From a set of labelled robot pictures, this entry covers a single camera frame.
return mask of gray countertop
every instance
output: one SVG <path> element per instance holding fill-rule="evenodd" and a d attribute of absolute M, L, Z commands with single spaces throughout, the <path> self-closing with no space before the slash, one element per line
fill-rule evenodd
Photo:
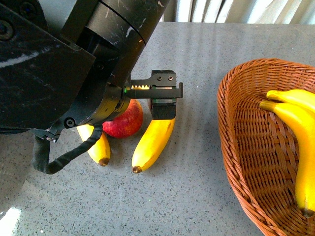
<path fill-rule="evenodd" d="M 146 172 L 131 157 L 150 122 L 133 137 L 109 138 L 112 157 L 98 167 L 83 154 L 49 176 L 30 167 L 30 133 L 0 136 L 1 232 L 14 236 L 261 236 L 226 178 L 217 117 L 217 89 L 233 67 L 257 58 L 315 65 L 315 26 L 159 23 L 132 78 L 172 69 L 184 82 L 172 137 Z M 63 132 L 52 158 L 81 143 Z"/>

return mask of apple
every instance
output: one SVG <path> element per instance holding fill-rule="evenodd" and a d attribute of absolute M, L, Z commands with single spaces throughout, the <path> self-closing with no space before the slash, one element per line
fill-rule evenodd
<path fill-rule="evenodd" d="M 142 122 L 141 104 L 138 100 L 131 99 L 124 113 L 103 123 L 103 131 L 114 138 L 122 139 L 135 134 L 140 129 Z"/>

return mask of metal bracket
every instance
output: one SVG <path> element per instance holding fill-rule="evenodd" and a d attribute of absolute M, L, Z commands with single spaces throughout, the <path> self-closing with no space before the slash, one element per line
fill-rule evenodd
<path fill-rule="evenodd" d="M 131 80 L 126 96 L 133 99 L 150 99 L 152 119 L 173 119 L 176 116 L 176 99 L 184 94 L 183 83 L 176 87 L 176 73 L 172 70 L 153 70 L 145 80 Z"/>

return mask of banana stem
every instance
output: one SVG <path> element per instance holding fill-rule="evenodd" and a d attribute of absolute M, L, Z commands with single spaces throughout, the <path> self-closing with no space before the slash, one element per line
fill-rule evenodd
<path fill-rule="evenodd" d="M 271 102 L 271 101 L 262 101 L 262 102 L 260 102 L 259 107 L 261 109 L 273 112 L 275 107 L 276 107 L 276 103 Z"/>
<path fill-rule="evenodd" d="M 281 101 L 280 94 L 281 94 L 280 91 L 270 90 L 270 91 L 267 92 L 267 98 L 273 99 L 273 100 L 277 100 L 277 101 Z"/>

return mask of yellow banana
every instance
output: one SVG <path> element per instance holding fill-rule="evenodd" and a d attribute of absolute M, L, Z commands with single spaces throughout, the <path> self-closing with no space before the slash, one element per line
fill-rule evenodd
<path fill-rule="evenodd" d="M 281 102 L 289 102 L 310 109 L 315 113 L 315 94 L 302 89 L 292 89 L 289 91 L 270 90 L 267 98 Z"/>
<path fill-rule="evenodd" d="M 151 121 L 133 153 L 132 172 L 140 173 L 155 163 L 172 134 L 174 124 L 175 118 Z"/>
<path fill-rule="evenodd" d="M 92 134 L 94 127 L 88 124 L 77 126 L 82 141 L 86 141 Z M 106 166 L 110 159 L 110 146 L 104 133 L 100 139 L 88 150 L 88 154 L 97 164 Z"/>
<path fill-rule="evenodd" d="M 291 103 L 262 101 L 259 107 L 275 113 L 294 132 L 299 144 L 295 197 L 305 217 L 315 213 L 315 114 Z"/>

